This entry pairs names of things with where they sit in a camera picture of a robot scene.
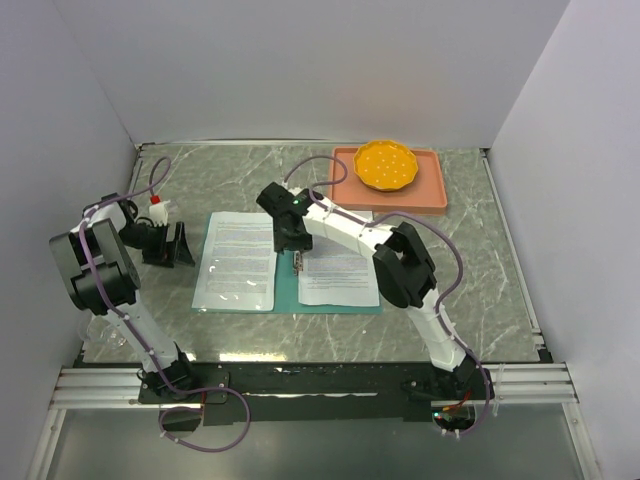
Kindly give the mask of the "clear glass cup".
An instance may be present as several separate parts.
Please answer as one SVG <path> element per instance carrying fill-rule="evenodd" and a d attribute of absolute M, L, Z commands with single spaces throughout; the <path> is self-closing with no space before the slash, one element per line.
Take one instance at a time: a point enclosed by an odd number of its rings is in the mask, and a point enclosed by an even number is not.
<path fill-rule="evenodd" d="M 99 318 L 81 321 L 76 327 L 76 333 L 84 344 L 98 344 L 116 349 L 126 343 L 115 327 Z"/>

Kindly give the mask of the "orange dotted plate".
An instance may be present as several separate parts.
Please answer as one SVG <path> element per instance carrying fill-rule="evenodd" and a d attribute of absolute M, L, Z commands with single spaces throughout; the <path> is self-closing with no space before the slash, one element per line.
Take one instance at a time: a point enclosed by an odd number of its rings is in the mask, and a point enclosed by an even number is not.
<path fill-rule="evenodd" d="M 399 191 L 416 178 L 416 155 L 392 140 L 374 140 L 360 146 L 354 155 L 354 172 L 361 182 L 377 191 Z"/>

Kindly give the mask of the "teal file folder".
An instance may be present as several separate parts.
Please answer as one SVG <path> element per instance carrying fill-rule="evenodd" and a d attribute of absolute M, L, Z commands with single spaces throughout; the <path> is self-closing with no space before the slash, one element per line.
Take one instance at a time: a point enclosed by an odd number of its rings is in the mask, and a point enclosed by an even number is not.
<path fill-rule="evenodd" d="M 293 273 L 292 258 L 293 252 L 284 252 L 282 254 L 276 254 L 276 272 L 275 272 L 275 304 L 274 308 L 270 312 L 260 313 L 291 313 L 291 314 L 303 314 L 303 313 L 323 313 L 323 314 L 336 314 L 321 311 L 318 307 L 309 308 L 300 304 L 298 301 L 298 276 Z M 230 312 L 239 313 L 234 311 L 200 311 L 199 312 Z"/>

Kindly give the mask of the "silver folder clip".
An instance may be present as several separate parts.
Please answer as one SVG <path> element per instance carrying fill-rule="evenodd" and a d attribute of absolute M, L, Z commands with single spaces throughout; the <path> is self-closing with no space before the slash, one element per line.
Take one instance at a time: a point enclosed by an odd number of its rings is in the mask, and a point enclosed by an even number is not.
<path fill-rule="evenodd" d="M 295 251 L 293 253 L 292 265 L 294 275 L 298 276 L 304 269 L 303 254 L 300 251 Z"/>

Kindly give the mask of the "pink rectangular tray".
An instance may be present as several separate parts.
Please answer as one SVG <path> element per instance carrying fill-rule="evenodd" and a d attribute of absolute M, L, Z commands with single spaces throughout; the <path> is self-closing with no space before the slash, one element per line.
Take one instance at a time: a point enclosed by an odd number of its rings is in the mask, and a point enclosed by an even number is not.
<path fill-rule="evenodd" d="M 438 154 L 391 141 L 333 150 L 328 197 L 349 210 L 446 213 L 448 199 Z"/>

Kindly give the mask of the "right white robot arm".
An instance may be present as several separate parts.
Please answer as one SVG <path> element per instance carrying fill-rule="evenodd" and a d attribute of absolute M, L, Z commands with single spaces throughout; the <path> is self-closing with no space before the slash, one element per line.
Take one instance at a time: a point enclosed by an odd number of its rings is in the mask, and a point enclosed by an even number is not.
<path fill-rule="evenodd" d="M 397 226 L 382 219 L 368 220 L 343 209 L 311 189 L 289 190 L 275 182 L 266 186 L 256 203 L 271 217 L 274 250 L 309 252 L 318 238 L 331 240 L 373 262 L 379 293 L 403 310 L 424 341 L 432 365 L 441 369 L 437 386 L 456 399 L 472 386 L 479 360 L 459 337 L 443 306 L 444 299 L 461 283 L 463 263 L 451 239 L 435 227 L 430 230 L 451 249 L 457 276 L 439 292 L 436 265 L 415 227 L 404 221 Z"/>

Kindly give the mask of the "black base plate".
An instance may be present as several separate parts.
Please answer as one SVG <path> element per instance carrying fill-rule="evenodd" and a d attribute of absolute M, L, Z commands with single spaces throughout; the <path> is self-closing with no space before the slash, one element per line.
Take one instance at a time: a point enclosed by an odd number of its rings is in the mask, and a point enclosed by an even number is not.
<path fill-rule="evenodd" d="M 495 397 L 489 371 L 472 360 L 452 372 L 429 362 L 195 363 L 175 378 L 178 393 L 157 375 L 143 376 L 139 402 L 162 408 L 202 407 L 207 426 L 245 420 L 428 422 L 435 402 Z"/>

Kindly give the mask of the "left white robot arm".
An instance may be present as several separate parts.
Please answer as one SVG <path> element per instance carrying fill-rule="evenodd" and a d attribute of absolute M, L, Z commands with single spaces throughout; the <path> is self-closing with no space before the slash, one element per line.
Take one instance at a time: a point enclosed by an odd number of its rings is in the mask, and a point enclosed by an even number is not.
<path fill-rule="evenodd" d="M 193 267 L 185 224 L 169 219 L 166 202 L 152 200 L 149 214 L 116 193 L 85 207 L 80 223 L 49 240 L 66 291 L 81 311 L 104 318 L 133 348 L 142 364 L 142 382 L 174 401 L 190 400 L 198 377 L 177 343 L 153 318 L 141 297 L 141 280 L 130 248 L 145 264 Z"/>

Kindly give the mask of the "aluminium frame rail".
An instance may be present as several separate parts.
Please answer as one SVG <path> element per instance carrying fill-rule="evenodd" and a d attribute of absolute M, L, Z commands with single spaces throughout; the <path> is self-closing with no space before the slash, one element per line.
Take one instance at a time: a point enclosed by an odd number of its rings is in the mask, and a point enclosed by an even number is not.
<path fill-rule="evenodd" d="M 255 398 L 373 398 L 397 394 L 434 404 L 462 399 L 479 404 L 561 404 L 578 400 L 563 364 L 489 364 L 489 387 L 479 375 L 467 382 L 436 373 L 423 363 L 224 363 L 199 364 L 198 376 L 215 385 L 212 403 L 226 399 L 226 389 Z M 136 368 L 77 368 L 61 371 L 50 406 L 53 409 L 154 408 L 196 406 L 197 394 L 171 391 L 156 395 Z"/>

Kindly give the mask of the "printed paper sheet top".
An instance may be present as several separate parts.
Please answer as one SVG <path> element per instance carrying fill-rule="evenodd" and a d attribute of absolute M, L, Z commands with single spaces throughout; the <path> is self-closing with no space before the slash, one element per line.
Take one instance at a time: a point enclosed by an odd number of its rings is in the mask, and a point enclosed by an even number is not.
<path fill-rule="evenodd" d="M 266 213 L 210 216 L 192 308 L 270 312 L 275 304 L 276 253 Z"/>

